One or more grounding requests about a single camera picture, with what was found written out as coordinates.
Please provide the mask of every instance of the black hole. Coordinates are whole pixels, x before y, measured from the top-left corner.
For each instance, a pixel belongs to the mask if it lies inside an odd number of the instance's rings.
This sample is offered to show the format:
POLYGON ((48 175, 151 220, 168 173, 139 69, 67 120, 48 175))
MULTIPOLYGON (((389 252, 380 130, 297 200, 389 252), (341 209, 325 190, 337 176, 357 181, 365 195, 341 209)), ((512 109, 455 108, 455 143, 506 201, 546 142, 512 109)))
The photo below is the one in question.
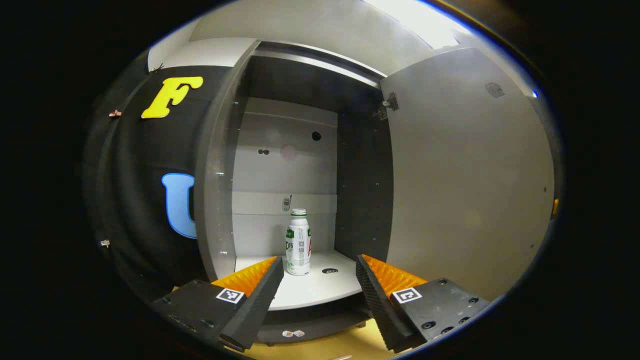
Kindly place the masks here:
POLYGON ((432 327, 434 327, 436 325, 436 322, 426 322, 424 324, 422 324, 422 329, 423 330, 428 330, 432 327))
POLYGON ((214 328, 215 325, 213 324, 212 321, 209 321, 207 319, 202 319, 200 322, 202 322, 206 327, 210 327, 210 328, 214 328))

